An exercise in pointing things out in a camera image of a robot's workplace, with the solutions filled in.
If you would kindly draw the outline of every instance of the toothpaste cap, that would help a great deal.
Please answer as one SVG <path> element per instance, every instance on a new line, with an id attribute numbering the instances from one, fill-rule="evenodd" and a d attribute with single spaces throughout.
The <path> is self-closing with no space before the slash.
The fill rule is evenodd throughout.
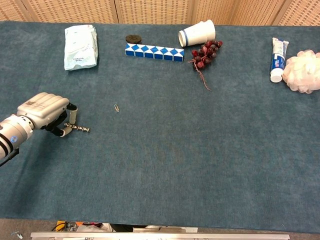
<path id="1" fill-rule="evenodd" d="M 284 72 L 281 68 L 272 69 L 270 73 L 270 80 L 273 83 L 279 83 L 282 80 L 282 73 Z"/>

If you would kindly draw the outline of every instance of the white paper bag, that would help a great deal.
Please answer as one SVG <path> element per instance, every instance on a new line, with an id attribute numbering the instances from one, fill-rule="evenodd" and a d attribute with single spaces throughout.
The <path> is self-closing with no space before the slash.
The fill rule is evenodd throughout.
<path id="1" fill-rule="evenodd" d="M 92 25 L 76 25 L 64 30 L 64 69 L 89 69 L 97 65 L 98 44 Z"/>

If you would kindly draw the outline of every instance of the toothpaste tube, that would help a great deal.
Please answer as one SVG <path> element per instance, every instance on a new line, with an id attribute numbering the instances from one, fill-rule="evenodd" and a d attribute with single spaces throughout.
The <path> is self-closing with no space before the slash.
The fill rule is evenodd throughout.
<path id="1" fill-rule="evenodd" d="M 282 73 L 286 64 L 286 51 L 289 42 L 278 38 L 272 38 L 272 61 L 270 69 L 270 80 L 274 83 L 279 83 L 282 80 Z"/>

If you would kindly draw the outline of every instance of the puzzle block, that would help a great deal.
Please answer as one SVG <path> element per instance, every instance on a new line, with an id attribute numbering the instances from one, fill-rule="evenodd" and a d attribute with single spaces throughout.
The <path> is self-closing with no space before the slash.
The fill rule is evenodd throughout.
<path id="1" fill-rule="evenodd" d="M 125 46 L 125 55 L 148 59 L 162 59 L 175 62 L 184 60 L 185 50 L 180 48 L 150 46 L 143 44 L 127 43 Z"/>

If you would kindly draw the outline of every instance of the cable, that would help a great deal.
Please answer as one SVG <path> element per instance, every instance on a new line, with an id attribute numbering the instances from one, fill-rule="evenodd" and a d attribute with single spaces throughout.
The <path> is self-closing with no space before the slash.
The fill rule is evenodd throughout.
<path id="1" fill-rule="evenodd" d="M 67 222 L 65 221 L 65 222 L 59 223 L 59 224 L 56 225 L 54 228 L 52 228 L 51 232 L 53 232 L 57 227 L 59 227 L 59 226 L 62 225 L 62 224 L 66 225 Z"/>
<path id="2" fill-rule="evenodd" d="M 16 148 L 15 150 L 13 150 L 12 154 L 4 162 L 0 163 L 0 167 L 5 165 L 7 162 L 9 162 L 11 159 L 13 159 L 18 154 L 19 154 L 19 148 Z"/>

